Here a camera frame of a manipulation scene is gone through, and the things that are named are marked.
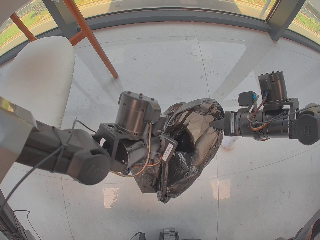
asphalt road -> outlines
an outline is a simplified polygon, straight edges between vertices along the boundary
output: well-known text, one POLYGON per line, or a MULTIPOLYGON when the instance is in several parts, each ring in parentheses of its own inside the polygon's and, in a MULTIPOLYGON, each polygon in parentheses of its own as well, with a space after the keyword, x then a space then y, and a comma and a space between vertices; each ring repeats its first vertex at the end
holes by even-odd
MULTIPOLYGON (((245 14, 251 17, 258 17, 261 8, 257 8, 247 3, 238 1, 227 1, 227 0, 114 0, 114 1, 102 1, 94 2, 93 4, 81 6, 80 10, 83 16, 90 17, 99 14, 118 12, 132 9, 142 8, 156 8, 156 7, 191 7, 191 8, 203 8, 218 11, 225 11, 236 14, 245 14)), ((34 35, 41 34, 42 32, 56 27, 56 23, 53 19, 48 20, 38 26, 31 29, 34 35)), ((315 40, 320 44, 320 38, 312 32, 306 30, 300 25, 292 23, 290 26, 291 30, 294 30, 312 40, 315 40)), ((0 55, 6 51, 17 46, 26 40, 25 35, 20 35, 7 45, 0 49, 0 55)))

plastic bag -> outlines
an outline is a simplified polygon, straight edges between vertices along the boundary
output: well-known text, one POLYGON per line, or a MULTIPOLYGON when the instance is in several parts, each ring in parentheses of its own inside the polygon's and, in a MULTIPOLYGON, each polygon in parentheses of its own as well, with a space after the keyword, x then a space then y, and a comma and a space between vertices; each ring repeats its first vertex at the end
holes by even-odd
POLYGON ((176 103, 164 114, 168 116, 164 132, 177 140, 178 146, 169 162, 147 167, 134 178, 142 193, 157 193, 158 200, 166 203, 191 186, 216 155, 223 130, 209 127, 209 123, 223 119, 224 112, 216 100, 202 98, 176 103))

floor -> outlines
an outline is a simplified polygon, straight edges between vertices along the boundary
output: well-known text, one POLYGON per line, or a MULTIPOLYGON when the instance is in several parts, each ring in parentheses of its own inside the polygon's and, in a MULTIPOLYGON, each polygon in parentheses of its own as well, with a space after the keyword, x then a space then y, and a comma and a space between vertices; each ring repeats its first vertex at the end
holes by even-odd
MULTIPOLYGON (((284 38, 274 42, 250 29, 183 22, 94 33, 119 78, 111 77, 86 39, 78 43, 62 128, 74 119, 94 129, 114 122, 124 90, 156 98, 163 111, 204 97, 225 111, 237 110, 238 93, 259 93, 257 76, 275 70, 283 71, 288 96, 298 97, 300 107, 320 102, 320 54, 284 38)), ((0 67, 0 82, 9 66, 0 67)), ((156 194, 142 194, 132 178, 109 174, 85 186, 41 170, 9 204, 31 211, 42 240, 129 239, 138 231, 155 240, 164 227, 175 227, 181 239, 289 238, 320 208, 319 144, 240 138, 232 150, 221 147, 196 182, 167 204, 156 194)), ((14 164, 1 184, 5 195, 26 170, 14 164)), ((34 234, 26 214, 16 214, 34 234)))

